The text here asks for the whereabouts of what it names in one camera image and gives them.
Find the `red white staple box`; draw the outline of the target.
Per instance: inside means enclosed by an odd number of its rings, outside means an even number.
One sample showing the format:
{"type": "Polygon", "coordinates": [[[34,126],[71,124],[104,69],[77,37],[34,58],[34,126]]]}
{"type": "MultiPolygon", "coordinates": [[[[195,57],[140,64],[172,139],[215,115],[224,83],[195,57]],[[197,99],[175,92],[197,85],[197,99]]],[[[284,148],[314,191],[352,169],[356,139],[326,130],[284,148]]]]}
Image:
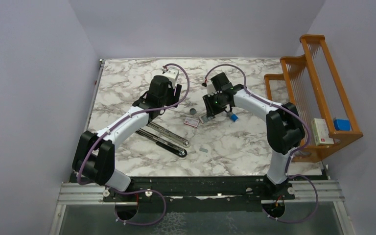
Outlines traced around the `red white staple box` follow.
{"type": "Polygon", "coordinates": [[[184,125],[187,125],[187,126],[191,126],[191,127],[197,128],[198,125],[199,125],[199,120],[194,119],[194,118],[187,117],[187,118],[185,118],[185,120],[184,120],[184,125]]]}

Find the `staple strip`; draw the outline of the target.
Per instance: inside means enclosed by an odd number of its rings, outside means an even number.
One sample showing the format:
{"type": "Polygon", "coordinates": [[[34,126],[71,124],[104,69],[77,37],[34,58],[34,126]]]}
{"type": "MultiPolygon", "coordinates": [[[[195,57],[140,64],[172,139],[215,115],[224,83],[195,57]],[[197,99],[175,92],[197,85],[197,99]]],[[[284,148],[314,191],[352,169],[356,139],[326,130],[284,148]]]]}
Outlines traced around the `staple strip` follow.
{"type": "Polygon", "coordinates": [[[205,148],[200,147],[199,150],[200,150],[201,152],[208,153],[208,150],[205,149],[205,148]]]}

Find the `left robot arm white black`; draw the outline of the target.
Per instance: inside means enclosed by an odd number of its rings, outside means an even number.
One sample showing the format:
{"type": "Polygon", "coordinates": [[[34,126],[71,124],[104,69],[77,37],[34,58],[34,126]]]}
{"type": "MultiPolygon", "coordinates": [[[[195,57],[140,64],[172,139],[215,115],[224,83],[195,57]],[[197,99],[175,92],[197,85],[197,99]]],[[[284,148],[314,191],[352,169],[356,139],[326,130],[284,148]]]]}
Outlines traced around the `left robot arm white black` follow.
{"type": "Polygon", "coordinates": [[[179,73],[167,71],[155,75],[146,91],[129,111],[107,127],[92,133],[85,131],[79,139],[72,168],[78,173],[81,185],[94,182],[116,189],[122,201],[134,196],[131,178],[116,170],[115,150],[132,134],[149,124],[168,107],[178,105],[182,86],[177,83],[179,73]]]}

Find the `long black silver stapler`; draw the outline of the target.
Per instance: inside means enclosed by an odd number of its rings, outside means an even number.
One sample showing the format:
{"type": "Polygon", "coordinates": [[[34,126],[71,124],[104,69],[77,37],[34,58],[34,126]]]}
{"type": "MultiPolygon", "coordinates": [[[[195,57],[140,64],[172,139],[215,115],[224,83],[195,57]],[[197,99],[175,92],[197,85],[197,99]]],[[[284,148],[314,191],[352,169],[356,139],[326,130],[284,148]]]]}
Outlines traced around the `long black silver stapler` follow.
{"type": "Polygon", "coordinates": [[[168,152],[180,157],[185,158],[188,154],[186,148],[190,147],[189,140],[171,132],[170,130],[162,127],[154,122],[150,122],[147,126],[157,131],[160,136],[155,135],[144,129],[139,129],[136,133],[142,137],[153,141],[157,146],[167,150],[168,152]]]}

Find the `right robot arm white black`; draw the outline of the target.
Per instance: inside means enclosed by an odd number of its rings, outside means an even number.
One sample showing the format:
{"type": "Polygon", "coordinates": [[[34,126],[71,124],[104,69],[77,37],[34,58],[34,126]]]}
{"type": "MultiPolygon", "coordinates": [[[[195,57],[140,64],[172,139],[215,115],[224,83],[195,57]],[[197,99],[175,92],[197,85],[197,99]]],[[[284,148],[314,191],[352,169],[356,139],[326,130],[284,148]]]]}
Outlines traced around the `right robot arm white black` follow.
{"type": "Polygon", "coordinates": [[[273,152],[266,174],[270,182],[263,185],[263,194],[269,199],[277,198],[282,194],[281,184],[287,180],[291,158],[306,135],[296,106],[263,98],[242,84],[233,85],[223,72],[205,80],[202,86],[207,89],[203,101],[208,117],[238,107],[265,121],[267,141],[273,152]]]}

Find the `staple tray with staples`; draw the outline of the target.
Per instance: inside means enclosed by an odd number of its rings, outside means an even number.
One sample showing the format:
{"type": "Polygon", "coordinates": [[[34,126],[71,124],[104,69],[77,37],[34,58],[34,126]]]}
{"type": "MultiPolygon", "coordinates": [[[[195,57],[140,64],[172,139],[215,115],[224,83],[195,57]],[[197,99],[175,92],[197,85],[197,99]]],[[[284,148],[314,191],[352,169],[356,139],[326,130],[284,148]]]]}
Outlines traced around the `staple tray with staples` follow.
{"type": "Polygon", "coordinates": [[[199,118],[199,120],[200,120],[200,122],[201,122],[202,124],[205,124],[205,123],[207,123],[207,122],[209,122],[209,121],[211,121],[211,120],[213,120],[213,119],[215,119],[215,116],[210,116],[210,117],[208,117],[207,115],[203,115],[203,116],[201,116],[201,117],[199,118]]]}

